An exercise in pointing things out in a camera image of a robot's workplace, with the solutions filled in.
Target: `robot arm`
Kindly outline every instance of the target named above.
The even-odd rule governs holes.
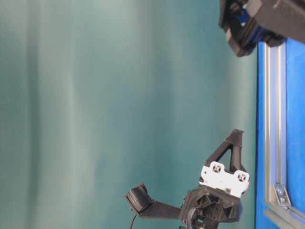
[[[216,229],[219,222],[236,222],[242,213],[241,195],[248,189],[250,176],[241,164],[242,134],[233,130],[206,160],[199,187],[188,191],[181,208],[148,195],[144,184],[131,189],[125,198],[130,209],[144,219],[179,219],[180,229]],[[231,150],[229,170],[218,161]]]
[[[305,43],[305,1],[220,0],[219,26],[237,56],[251,54],[260,41],[270,47],[286,37]]]

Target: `blue component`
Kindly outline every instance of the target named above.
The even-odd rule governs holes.
[[[288,39],[287,189],[292,205],[305,212],[305,45]]]
[[[257,81],[257,111],[256,111],[256,229],[278,229],[265,215],[264,209],[264,48],[258,45],[258,81]]]
[[[237,17],[237,19],[240,21],[240,23],[247,22],[247,20],[250,17],[246,10],[244,10],[243,12],[244,12],[243,15],[240,15],[240,16]]]

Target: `gripper jaw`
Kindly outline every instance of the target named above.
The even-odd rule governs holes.
[[[241,164],[243,131],[233,130],[206,160],[199,187],[188,191],[181,208],[152,199],[144,184],[131,189],[125,198],[130,209],[143,219],[178,219],[180,229],[217,229],[220,222],[237,222],[242,213],[241,195],[250,176]],[[230,168],[218,161],[231,151]]]

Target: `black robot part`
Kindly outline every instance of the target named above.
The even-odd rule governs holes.
[[[231,150],[231,163],[228,172],[240,169],[243,131],[233,130],[230,135],[206,160],[205,166],[218,161],[226,152]],[[131,189],[125,198],[130,209],[143,219],[179,219],[186,227],[180,229],[216,229],[219,222],[237,222],[242,213],[240,198],[232,196],[220,189],[206,185],[188,191],[183,198],[181,208],[167,205],[152,199],[144,184]]]
[[[305,43],[304,0],[220,0],[219,26],[237,56],[258,42],[278,46],[286,37]]]
[[[247,172],[241,163],[243,131],[233,130],[220,146],[209,156],[205,166],[209,167],[213,161],[219,161],[225,153],[231,151],[230,169],[227,172],[234,173],[236,170]]]

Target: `metal frame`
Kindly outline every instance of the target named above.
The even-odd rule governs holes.
[[[286,190],[286,44],[264,44],[264,214],[282,229],[305,229]]]

